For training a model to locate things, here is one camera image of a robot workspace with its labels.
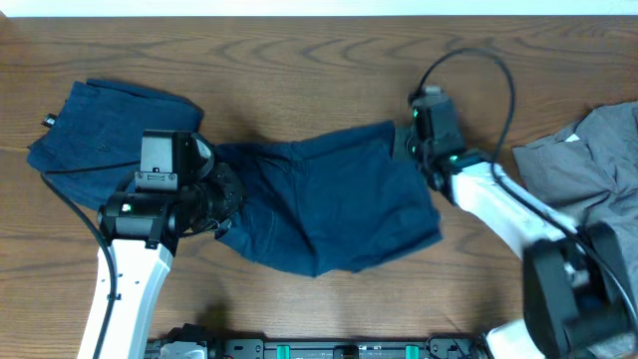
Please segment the navy blue towel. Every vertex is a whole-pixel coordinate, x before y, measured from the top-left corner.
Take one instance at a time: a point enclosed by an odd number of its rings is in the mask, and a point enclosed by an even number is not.
[[[31,145],[27,162],[45,172],[139,161],[144,130],[196,132],[202,115],[181,97],[112,81],[76,82],[55,125]],[[98,209],[118,182],[138,168],[52,176],[50,181],[74,202]]]
[[[414,164],[391,158],[391,122],[280,145],[219,145],[248,200],[219,240],[245,258],[317,276],[357,272],[439,239]]]

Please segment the cable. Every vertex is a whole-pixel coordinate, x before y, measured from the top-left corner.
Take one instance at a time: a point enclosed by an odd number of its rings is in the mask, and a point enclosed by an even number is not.
[[[55,186],[49,181],[47,178],[48,173],[40,174],[40,178],[47,185],[47,187],[53,192],[64,204],[66,204],[84,223],[84,225],[91,231],[93,236],[96,238],[96,241],[100,245],[102,249],[102,253],[104,254],[104,258],[107,261],[107,267],[109,268],[109,280],[111,284],[111,288],[109,289],[109,296],[107,297],[107,310],[104,313],[104,320],[102,321],[102,327],[100,328],[100,335],[98,336],[98,341],[96,342],[96,350],[94,351],[93,358],[100,358],[100,353],[102,352],[102,346],[104,344],[104,339],[107,335],[107,328],[109,327],[109,321],[111,320],[111,313],[113,312],[113,307],[116,302],[116,293],[118,291],[118,285],[116,280],[116,270],[113,264],[113,258],[111,257],[111,253],[109,252],[109,247],[107,246],[107,241],[104,239],[102,234],[98,231],[98,229],[93,225],[90,219],[73,203],[70,199],[68,199],[65,195],[63,195]]]
[[[98,341],[96,342],[96,349],[93,353],[93,358],[100,358],[100,353],[102,352],[102,346],[104,345],[104,340],[107,335],[107,329],[109,327],[109,322],[111,321],[111,314],[113,313],[113,307],[115,306],[115,302],[117,299],[118,292],[118,283],[116,280],[116,270],[115,265],[113,263],[113,258],[111,257],[111,252],[109,251],[109,247],[107,246],[107,241],[104,236],[100,233],[100,231],[93,225],[90,219],[73,203],[68,197],[66,197],[63,193],[61,193],[50,181],[48,176],[55,175],[70,175],[70,174],[79,174],[86,173],[92,171],[103,171],[110,169],[117,169],[122,167],[128,167],[132,165],[139,164],[139,161],[128,162],[123,164],[114,164],[107,166],[99,166],[93,168],[84,168],[84,169],[75,169],[75,170],[63,170],[63,171],[46,171],[43,174],[40,174],[40,178],[47,185],[47,187],[64,203],[66,204],[84,223],[84,225],[89,229],[89,231],[93,234],[102,253],[104,254],[105,260],[107,262],[107,268],[109,269],[109,280],[110,280],[110,289],[109,296],[107,297],[107,310],[104,313],[104,319],[102,321],[102,327],[100,328],[100,334],[98,336]],[[133,172],[127,174],[125,178],[118,184],[118,189],[124,188],[121,190],[125,190],[129,185],[129,182],[133,178]]]
[[[511,195],[514,199],[518,200],[525,207],[531,210],[534,214],[538,215],[540,218],[542,218],[549,224],[553,225],[554,227],[562,231],[563,234],[565,234],[565,237],[574,240],[574,242],[576,242],[576,244],[582,248],[585,254],[589,256],[594,262],[596,262],[596,264],[598,264],[598,266],[602,269],[602,271],[611,279],[611,281],[614,283],[614,285],[620,292],[623,302],[625,303],[625,307],[627,308],[627,311],[629,312],[629,320],[631,322],[631,326],[632,326],[635,340],[636,340],[634,344],[634,351],[638,351],[638,315],[636,314],[636,308],[632,300],[630,299],[626,288],[620,283],[620,281],[618,280],[618,277],[613,272],[613,270],[609,267],[609,265],[598,255],[598,253],[593,248],[591,248],[591,246],[585,243],[578,235],[574,234],[564,225],[559,223],[557,220],[547,215],[547,213],[536,208],[527,200],[522,198],[520,195],[518,195],[518,193],[513,191],[510,187],[507,186],[507,184],[505,184],[502,181],[502,176],[498,176],[496,174],[495,164],[496,164],[496,161],[498,160],[498,154],[500,153],[500,149],[502,148],[505,142],[505,138],[507,137],[507,133],[509,132],[509,127],[513,121],[514,108],[515,108],[515,102],[516,102],[515,100],[516,90],[514,87],[513,76],[511,75],[511,72],[509,71],[509,68],[507,67],[505,62],[496,54],[483,49],[461,48],[461,49],[453,50],[449,52],[448,54],[444,55],[443,57],[441,57],[439,60],[435,61],[430,66],[430,68],[426,71],[426,73],[421,78],[421,81],[419,82],[419,88],[417,88],[417,91],[415,93],[421,94],[421,92],[423,91],[423,87],[426,84],[426,81],[428,80],[428,77],[439,65],[441,65],[447,59],[453,56],[460,55],[460,54],[467,54],[467,53],[481,55],[483,57],[487,57],[489,59],[494,60],[494,63],[502,70],[503,74],[505,75],[505,78],[507,80],[507,85],[509,87],[509,109],[507,111],[507,116],[505,118],[505,124],[503,125],[502,132],[500,133],[500,137],[498,138],[498,142],[496,142],[496,147],[494,148],[494,151],[491,154],[491,157],[489,159],[489,171],[491,172],[491,175],[493,176],[494,181],[505,192],[507,192],[507,194]]]

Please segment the wooden table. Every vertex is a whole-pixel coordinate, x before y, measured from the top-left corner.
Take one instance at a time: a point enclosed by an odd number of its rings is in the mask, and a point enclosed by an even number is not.
[[[462,46],[505,58],[518,90],[510,151],[636,100],[638,20],[587,18],[164,18],[0,20],[0,357],[70,358],[93,298],[97,245],[25,162],[74,81],[106,78],[183,95],[214,143],[290,141],[409,120],[407,94]],[[491,150],[507,92],[489,61],[433,76],[475,146]],[[362,273],[311,279],[250,263],[209,235],[184,240],[152,336],[184,322],[270,338],[424,337],[521,315],[520,262],[433,193],[445,240]]]

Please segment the gray cloth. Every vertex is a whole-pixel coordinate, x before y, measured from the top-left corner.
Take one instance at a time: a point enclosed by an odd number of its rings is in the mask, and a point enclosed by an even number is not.
[[[638,102],[596,109],[513,153],[530,193],[582,223],[611,225],[638,298]],[[590,350],[614,358],[632,347],[628,334]]]

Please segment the wood grain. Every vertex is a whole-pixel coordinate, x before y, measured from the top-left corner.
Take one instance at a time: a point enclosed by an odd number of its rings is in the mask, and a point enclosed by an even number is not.
[[[636,100],[638,20],[623,17],[7,19],[0,22],[0,357],[75,357],[97,246],[25,162],[74,81],[183,95],[212,142],[290,141],[408,120],[407,94],[447,51],[505,58],[518,90],[507,147]],[[491,150],[507,92],[489,61],[443,65],[469,142]],[[515,174],[509,151],[507,169]],[[152,336],[184,322],[277,338],[423,337],[521,315],[520,264],[438,194],[445,240],[359,274],[317,279],[247,262],[206,235],[184,240]]]

